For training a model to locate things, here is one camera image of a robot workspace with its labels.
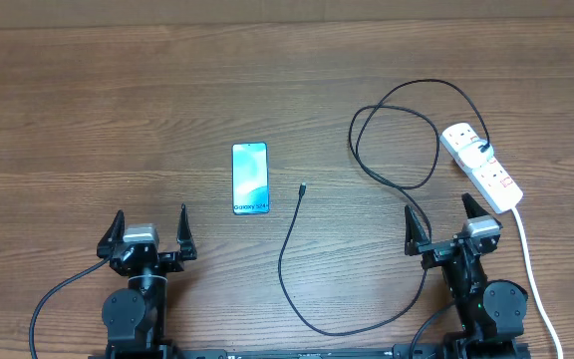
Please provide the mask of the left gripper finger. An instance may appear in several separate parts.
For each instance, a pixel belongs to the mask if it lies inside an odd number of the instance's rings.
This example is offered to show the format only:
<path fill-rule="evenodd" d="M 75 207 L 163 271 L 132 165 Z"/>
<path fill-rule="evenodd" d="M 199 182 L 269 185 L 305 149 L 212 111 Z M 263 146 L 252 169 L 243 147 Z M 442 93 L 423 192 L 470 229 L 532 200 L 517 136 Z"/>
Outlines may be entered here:
<path fill-rule="evenodd" d="M 182 261 L 197 259 L 196 246 L 189 228 L 187 208 L 184 203 L 181 205 L 176 242 L 179 245 L 179 253 Z"/>
<path fill-rule="evenodd" d="M 119 243 L 123 242 L 123 236 L 125 231 L 125 215 L 120 209 L 115 218 L 102 236 L 97 245 L 97 257 L 107 258 L 111 256 Z"/>

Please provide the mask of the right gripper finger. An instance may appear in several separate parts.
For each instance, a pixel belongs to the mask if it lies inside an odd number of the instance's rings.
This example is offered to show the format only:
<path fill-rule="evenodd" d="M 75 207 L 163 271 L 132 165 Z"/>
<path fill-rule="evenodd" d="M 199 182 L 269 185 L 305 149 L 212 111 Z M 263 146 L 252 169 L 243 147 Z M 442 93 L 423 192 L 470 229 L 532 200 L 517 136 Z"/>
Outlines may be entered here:
<path fill-rule="evenodd" d="M 466 215 L 469 219 L 483 217 L 488 215 L 488 212 L 472 197 L 468 192 L 461 196 L 462 203 Z"/>
<path fill-rule="evenodd" d="M 430 244 L 431 240 L 424 231 L 415 211 L 409 205 L 405 207 L 405 222 L 405 255 L 419 255 L 421 247 Z"/>

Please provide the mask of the Galaxy S24+ smartphone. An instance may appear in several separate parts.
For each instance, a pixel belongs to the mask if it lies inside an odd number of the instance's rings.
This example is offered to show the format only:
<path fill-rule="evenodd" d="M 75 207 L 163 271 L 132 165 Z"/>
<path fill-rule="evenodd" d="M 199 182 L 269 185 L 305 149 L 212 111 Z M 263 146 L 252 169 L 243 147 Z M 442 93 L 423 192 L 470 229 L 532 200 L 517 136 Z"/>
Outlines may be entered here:
<path fill-rule="evenodd" d="M 232 154 L 232 207 L 236 215 L 270 210 L 268 148 L 264 142 L 234 144 Z"/>

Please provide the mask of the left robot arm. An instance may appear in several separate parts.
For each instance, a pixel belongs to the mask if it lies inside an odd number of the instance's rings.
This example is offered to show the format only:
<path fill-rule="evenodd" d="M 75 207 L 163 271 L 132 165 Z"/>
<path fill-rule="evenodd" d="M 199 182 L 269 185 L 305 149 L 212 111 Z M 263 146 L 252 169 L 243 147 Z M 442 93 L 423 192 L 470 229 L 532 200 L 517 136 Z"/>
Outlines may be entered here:
<path fill-rule="evenodd" d="M 109 295 L 102 307 L 107 327 L 107 358 L 180 358 L 178 347 L 165 334 L 167 276 L 184 271 L 197 259 L 187 209 L 180 208 L 176 251 L 158 250 L 154 224 L 127 226 L 122 211 L 97 245 L 97 257 L 128 279 L 128 286 Z"/>

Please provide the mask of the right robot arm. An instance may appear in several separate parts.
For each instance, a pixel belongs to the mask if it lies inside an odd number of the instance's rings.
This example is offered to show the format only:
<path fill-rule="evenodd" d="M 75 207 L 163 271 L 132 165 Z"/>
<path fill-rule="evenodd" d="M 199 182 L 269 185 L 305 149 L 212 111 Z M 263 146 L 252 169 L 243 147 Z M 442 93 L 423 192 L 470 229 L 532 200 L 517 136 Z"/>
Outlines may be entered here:
<path fill-rule="evenodd" d="M 416 213 L 405 208 L 405 254 L 419 255 L 424 270 L 440 268 L 452 302 L 432 315 L 408 345 L 396 345 L 396 358 L 525 359 L 528 345 L 518 343 L 524 333 L 528 293 L 510 280 L 490 280 L 481 258 L 493 252 L 502 224 L 468 193 L 461 196 L 467 220 L 452 239 L 433 242 Z M 450 309 L 455 309 L 461 330 L 450 332 L 438 344 L 419 343 L 427 328 Z"/>

